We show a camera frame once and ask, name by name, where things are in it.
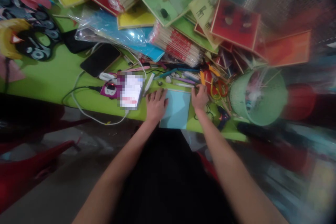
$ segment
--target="marker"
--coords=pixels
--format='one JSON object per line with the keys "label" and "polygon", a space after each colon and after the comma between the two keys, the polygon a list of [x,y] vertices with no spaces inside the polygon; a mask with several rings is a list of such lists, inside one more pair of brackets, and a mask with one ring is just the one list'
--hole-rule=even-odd
{"label": "marker", "polygon": [[152,74],[150,75],[149,80],[148,80],[148,82],[147,82],[147,85],[146,85],[146,87],[145,87],[145,91],[143,92],[144,94],[143,94],[142,97],[145,97],[145,96],[146,96],[146,93],[147,93],[149,87],[150,87],[151,84],[152,84],[152,81],[153,81],[154,76],[155,76],[155,73],[152,73]]}
{"label": "marker", "polygon": [[195,86],[193,85],[188,85],[188,84],[183,84],[183,83],[173,83],[174,85],[176,86],[182,86],[182,87],[185,87],[185,88],[194,88]]}

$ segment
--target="phone screen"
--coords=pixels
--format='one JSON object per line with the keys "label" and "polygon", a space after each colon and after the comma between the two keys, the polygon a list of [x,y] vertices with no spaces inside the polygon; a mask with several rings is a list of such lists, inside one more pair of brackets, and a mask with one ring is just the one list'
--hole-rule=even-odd
{"label": "phone screen", "polygon": [[97,78],[104,72],[119,56],[120,51],[111,44],[103,44],[81,63],[81,68]]}
{"label": "phone screen", "polygon": [[141,99],[144,77],[136,72],[121,72],[118,75],[119,106],[125,110],[136,110]]}

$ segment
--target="pink paper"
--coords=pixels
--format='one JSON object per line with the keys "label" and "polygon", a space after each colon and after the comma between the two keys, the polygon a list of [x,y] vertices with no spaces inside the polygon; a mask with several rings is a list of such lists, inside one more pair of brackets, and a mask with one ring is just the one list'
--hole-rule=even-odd
{"label": "pink paper", "polygon": [[[5,56],[0,54],[0,77],[6,79],[6,65],[5,65]],[[15,63],[14,60],[9,62],[9,82],[19,81],[25,78],[25,75],[20,70],[19,66]]]}

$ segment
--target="white cable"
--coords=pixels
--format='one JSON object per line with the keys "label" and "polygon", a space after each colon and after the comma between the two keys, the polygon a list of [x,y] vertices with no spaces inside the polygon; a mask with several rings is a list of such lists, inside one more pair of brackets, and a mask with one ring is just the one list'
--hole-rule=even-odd
{"label": "white cable", "polygon": [[[77,76],[77,78],[76,78],[76,80],[75,80],[75,84],[74,84],[73,89],[76,88],[76,86],[77,86],[77,82],[78,82],[80,76],[81,76],[83,73],[84,73],[84,71],[82,71],[82,72]],[[125,115],[124,115],[124,117],[123,117],[119,122],[116,122],[116,123],[113,123],[113,124],[106,124],[106,123],[101,122],[101,121],[97,120],[96,118],[94,118],[94,117],[92,117],[92,116],[86,114],[86,113],[82,110],[82,108],[81,108],[80,105],[78,104],[77,100],[75,99],[74,91],[71,92],[71,97],[73,98],[73,100],[74,100],[74,102],[75,102],[77,108],[79,109],[79,111],[82,112],[83,115],[86,115],[87,117],[90,117],[91,119],[93,119],[93,120],[95,120],[96,122],[98,122],[98,123],[100,123],[100,124],[103,124],[103,125],[116,125],[116,124],[118,124],[118,123],[121,123],[121,122],[126,118],[126,116],[128,115],[128,113],[130,112],[129,110],[125,110]]]}
{"label": "white cable", "polygon": [[140,66],[141,66],[141,68],[142,68],[142,70],[143,70],[143,72],[145,73],[145,80],[146,80],[146,79],[147,79],[147,74],[146,74],[146,71],[145,71],[143,65],[141,64],[140,60],[139,60],[138,57],[136,57],[131,51],[129,51],[129,52],[130,52],[130,54],[132,54],[133,57],[139,62]]}

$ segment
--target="craft supplies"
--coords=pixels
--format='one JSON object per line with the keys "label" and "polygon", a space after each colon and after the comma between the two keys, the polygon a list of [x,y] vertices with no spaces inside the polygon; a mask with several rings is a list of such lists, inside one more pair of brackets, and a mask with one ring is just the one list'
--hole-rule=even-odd
{"label": "craft supplies", "polygon": [[172,27],[164,28],[156,22],[149,35],[149,42],[191,67],[200,62],[200,48]]}

